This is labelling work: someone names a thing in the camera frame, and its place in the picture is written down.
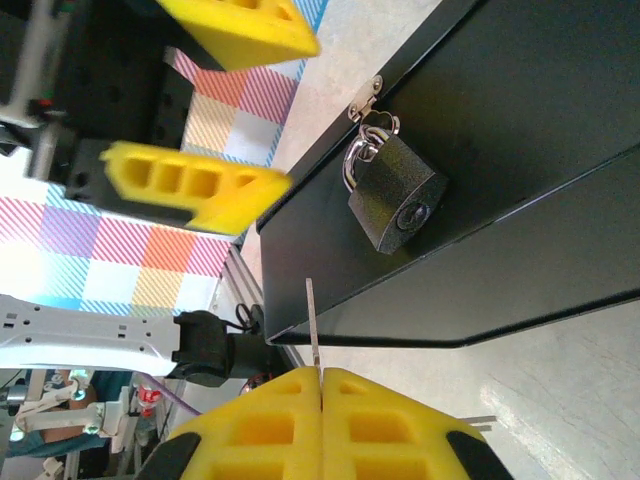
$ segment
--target person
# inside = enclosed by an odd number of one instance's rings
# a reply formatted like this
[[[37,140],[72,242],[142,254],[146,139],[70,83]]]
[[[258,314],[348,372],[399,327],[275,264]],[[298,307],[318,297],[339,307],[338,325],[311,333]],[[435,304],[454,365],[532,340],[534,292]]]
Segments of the person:
[[[80,401],[69,400],[48,411],[78,410],[92,402],[115,401],[123,386],[129,385],[131,372],[94,372],[86,396]],[[69,370],[47,370],[44,392],[70,385]],[[48,458],[63,456],[71,452],[103,447],[107,440],[97,434],[84,433],[83,427],[62,427],[27,433],[18,442],[9,442],[7,457]]]

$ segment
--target yellow foam pad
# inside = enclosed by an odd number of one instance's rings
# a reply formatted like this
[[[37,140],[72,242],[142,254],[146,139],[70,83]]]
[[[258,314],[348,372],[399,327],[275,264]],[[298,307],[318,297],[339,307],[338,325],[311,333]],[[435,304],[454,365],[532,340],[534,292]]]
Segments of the yellow foam pad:
[[[346,370],[324,371],[325,480],[466,479],[446,435],[470,425]]]
[[[182,480],[468,479],[446,434],[470,425],[346,370],[298,368],[176,429]]]
[[[177,428],[201,437],[182,480],[318,480],[320,396],[316,369],[298,368]]]
[[[121,198],[189,210],[187,227],[230,235],[244,232],[292,183],[269,168],[130,142],[114,142],[100,158]]]
[[[158,0],[225,69],[313,57],[320,46],[291,0]]]

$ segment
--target black metal box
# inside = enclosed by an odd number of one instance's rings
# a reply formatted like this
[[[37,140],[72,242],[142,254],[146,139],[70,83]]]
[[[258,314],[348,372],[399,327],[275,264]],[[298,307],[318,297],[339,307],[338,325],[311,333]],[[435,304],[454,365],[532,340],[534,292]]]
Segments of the black metal box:
[[[440,208],[395,254],[374,250],[341,185],[345,112],[259,225],[267,338],[308,341],[305,277],[335,345],[459,346],[639,298],[638,13],[444,0],[376,103],[450,179]]]

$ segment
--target red object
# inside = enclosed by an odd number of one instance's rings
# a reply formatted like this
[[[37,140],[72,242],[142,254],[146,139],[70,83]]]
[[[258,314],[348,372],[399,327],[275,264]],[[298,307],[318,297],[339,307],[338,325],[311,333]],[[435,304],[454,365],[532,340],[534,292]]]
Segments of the red object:
[[[153,414],[153,409],[156,404],[162,398],[162,392],[154,390],[147,385],[140,385],[138,387],[138,402],[142,407],[141,415],[143,417],[150,417]]]

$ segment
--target colorful checkered mat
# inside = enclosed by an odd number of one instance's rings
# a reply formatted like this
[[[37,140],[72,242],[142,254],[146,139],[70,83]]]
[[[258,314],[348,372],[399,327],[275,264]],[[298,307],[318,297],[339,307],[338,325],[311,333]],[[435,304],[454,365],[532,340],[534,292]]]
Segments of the colorful checkered mat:
[[[326,0],[295,3],[317,31]],[[178,53],[196,88],[183,150],[270,166],[305,65],[208,72]],[[228,249],[213,235],[65,200],[59,186],[0,179],[0,292],[17,298],[115,315],[207,308]]]

